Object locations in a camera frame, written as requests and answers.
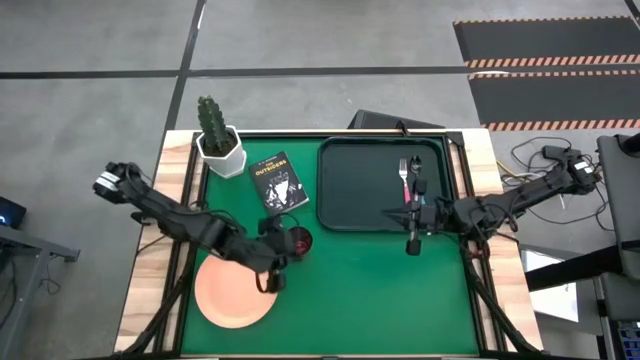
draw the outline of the wooden table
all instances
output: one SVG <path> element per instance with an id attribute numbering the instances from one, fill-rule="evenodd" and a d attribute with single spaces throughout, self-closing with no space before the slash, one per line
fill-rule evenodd
<path id="1" fill-rule="evenodd" d="M 344 133 L 349 130 L 320 131 Z M 371 133 L 396 132 L 395 130 L 366 131 Z M 475 195 L 502 193 L 502 183 L 489 132 L 486 129 L 447 129 L 441 131 L 462 131 Z M 291 130 L 290 132 L 305 132 L 305 130 Z M 411 132 L 416 134 L 420 132 L 433 133 L 438 132 L 438 130 L 411 130 Z M 183 185 L 185 183 L 193 133 L 194 131 L 191 130 L 168 131 L 162 146 L 154 188 L 176 201 L 180 201 L 183 195 Z M 460 157 L 456 156 L 459 155 L 457 154 L 457 148 L 452 146 L 451 149 L 454 150 L 452 151 L 452 157 L 456 178 L 461 179 Z M 197 161 L 199 163 L 195 167 L 195 173 L 192 178 L 190 201 L 196 199 L 200 187 L 202 165 L 201 159 L 198 158 Z M 463 182 L 457 181 L 457 183 L 461 196 L 466 196 L 466 191 L 462 185 Z M 501 232 L 509 233 L 509 230 L 503 228 Z M 142 231 L 139 247 L 148 244 L 159 236 L 160 233 L 157 228 L 145 227 Z M 493 237 L 489 244 L 491 247 L 490 268 L 500 306 L 527 341 L 536 348 L 542 349 L 542 341 L 531 305 L 531 298 L 517 244 L 499 236 Z M 172 240 L 161 240 L 145 249 L 136 258 L 114 351 L 124 350 L 131 345 L 158 310 L 167 276 L 171 246 Z M 183 268 L 186 247 L 186 244 L 184 244 L 183 251 L 180 253 L 182 261 L 178 266 L 178 272 Z M 487 345 L 489 349 L 495 349 L 496 342 L 492 336 L 491 317 L 481 300 L 480 303 Z M 171 311 L 165 333 L 164 347 L 166 349 L 169 349 L 173 342 L 177 311 L 178 306 L 176 305 Z M 510 343 L 508 343 L 508 346 L 511 351 L 514 350 Z"/>

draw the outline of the gray floor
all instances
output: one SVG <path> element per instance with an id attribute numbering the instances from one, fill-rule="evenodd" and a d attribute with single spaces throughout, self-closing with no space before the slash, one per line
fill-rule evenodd
<path id="1" fill-rule="evenodd" d="M 0 1 L 0 71 L 177 69 L 194 6 L 195 0 Z M 621 0 L 210 1 L 191 68 L 461 65 L 455 20 L 627 14 Z M 99 199 L 91 184 L 109 160 L 136 161 L 153 173 L 174 85 L 174 79 L 0 80 L 0 195 L 29 208 L 25 230 L 82 249 L 76 264 L 52 263 L 63 288 L 39 294 L 22 358 L 98 356 L 113 348 L 140 229 L 128 217 L 131 208 Z M 177 128 L 196 127 L 196 99 L 205 94 L 219 100 L 229 123 L 245 129 L 343 128 L 361 108 L 479 126 L 461 75 L 190 79 Z M 592 154 L 604 133 L 630 131 L 553 132 Z M 520 171 L 509 149 L 535 135 L 492 134 L 497 157 Z M 522 156 L 533 151 L 523 148 Z M 557 199 L 537 209 L 558 220 L 599 205 L 593 195 L 565 200 L 564 211 Z M 592 220 L 552 226 L 525 215 L 519 224 L 523 243 L 586 252 L 612 242 Z M 591 337 L 544 321 L 541 327 L 553 353 L 597 355 Z"/>

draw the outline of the book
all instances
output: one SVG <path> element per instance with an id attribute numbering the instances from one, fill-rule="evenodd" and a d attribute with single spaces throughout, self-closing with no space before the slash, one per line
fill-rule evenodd
<path id="1" fill-rule="evenodd" d="M 309 201 L 284 151 L 249 165 L 249 172 L 270 216 L 295 209 Z"/>

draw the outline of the pink plate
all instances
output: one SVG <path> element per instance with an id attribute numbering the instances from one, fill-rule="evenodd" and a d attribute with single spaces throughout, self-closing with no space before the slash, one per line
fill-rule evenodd
<path id="1" fill-rule="evenodd" d="M 260 274 L 263 289 L 267 276 L 266 272 Z M 200 266 L 195 294 L 204 317 L 229 329 L 245 327 L 260 320 L 277 297 L 277 294 L 258 291 L 256 275 L 251 269 L 215 256 L 207 257 Z"/>

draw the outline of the silver fork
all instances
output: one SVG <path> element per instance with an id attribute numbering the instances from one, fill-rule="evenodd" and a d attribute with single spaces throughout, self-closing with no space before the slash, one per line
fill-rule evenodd
<path id="1" fill-rule="evenodd" d="M 409 186 L 407 186 L 407 159 L 400 159 L 400 170 L 398 174 L 402 178 L 404 183 L 404 203 L 411 201 L 411 195 L 409 195 Z"/>

